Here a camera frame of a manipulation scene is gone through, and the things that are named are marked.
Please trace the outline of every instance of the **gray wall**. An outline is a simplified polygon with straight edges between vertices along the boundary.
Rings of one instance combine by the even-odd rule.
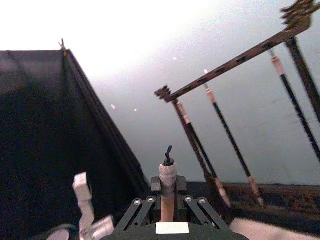
[[[164,41],[143,62],[92,84],[150,179],[158,174],[168,145],[180,175],[203,181],[203,172],[171,104],[154,91],[168,84],[175,91],[247,49],[281,31],[274,1],[224,2],[183,35]],[[320,14],[298,36],[310,71],[320,85]],[[275,48],[287,77],[320,142],[320,128],[285,45]],[[209,82],[244,159],[258,183],[320,184],[320,164],[279,79],[268,53]],[[205,89],[197,88],[180,100],[224,182],[244,183],[246,175],[211,107]]]
[[[146,177],[158,175],[169,145],[178,172],[203,172],[171,104],[154,96],[194,81],[284,29],[279,9],[293,0],[62,1],[4,3],[0,48],[57,49],[64,38],[97,95],[139,159]],[[320,12],[298,36],[320,86]],[[320,125],[284,44],[275,48],[303,112],[320,142]],[[320,164],[268,53],[209,82],[258,183],[320,184]],[[247,182],[239,160],[199,87],[180,100],[224,182]]]

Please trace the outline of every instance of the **wooden stick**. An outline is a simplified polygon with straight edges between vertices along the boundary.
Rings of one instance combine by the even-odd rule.
[[[173,101],[172,102],[173,105],[174,105],[174,108],[179,116],[179,119],[183,125],[183,128],[184,128],[184,131],[186,133],[186,135],[188,136],[188,139],[190,141],[190,144],[193,148],[193,151],[195,152],[197,158],[198,158],[198,161],[203,169],[203,172],[204,172],[204,177],[206,178],[206,175],[209,174],[206,178],[206,180],[208,182],[212,182],[211,181],[211,178],[213,178],[213,181],[216,185],[216,188],[218,189],[218,192],[220,194],[220,196],[222,197],[223,201],[225,202],[225,204],[231,208],[231,203],[230,203],[230,200],[227,196],[227,192],[224,188],[224,186],[222,185],[221,181],[219,180],[217,174],[216,174],[216,171],[214,170],[208,156],[207,156],[207,153],[205,152],[205,149],[203,148],[196,132],[195,132],[195,129],[193,128],[192,124],[191,124],[191,121],[187,115],[187,112],[183,106],[183,104],[181,102],[178,102],[177,100]],[[200,155],[200,151],[199,151],[199,148],[204,156],[204,159],[206,160],[206,163],[208,164],[209,166],[209,169],[211,170],[211,174],[209,173],[209,171],[207,170],[207,167],[204,163],[204,160],[202,158],[202,156]]]

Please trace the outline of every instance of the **stick with tan wrapping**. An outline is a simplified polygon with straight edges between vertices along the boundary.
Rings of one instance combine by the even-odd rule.
[[[161,181],[161,222],[170,223],[174,221],[175,215],[175,190],[177,181],[177,165],[170,158],[172,146],[169,146],[165,154],[166,160],[159,167]]]

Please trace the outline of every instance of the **black curtain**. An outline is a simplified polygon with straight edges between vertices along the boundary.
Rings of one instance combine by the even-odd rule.
[[[71,51],[0,51],[2,239],[78,226],[87,172],[96,220],[148,189],[140,164]]]

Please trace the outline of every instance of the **white label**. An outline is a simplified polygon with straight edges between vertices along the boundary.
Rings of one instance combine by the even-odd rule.
[[[188,234],[189,225],[187,222],[157,222],[155,234]]]

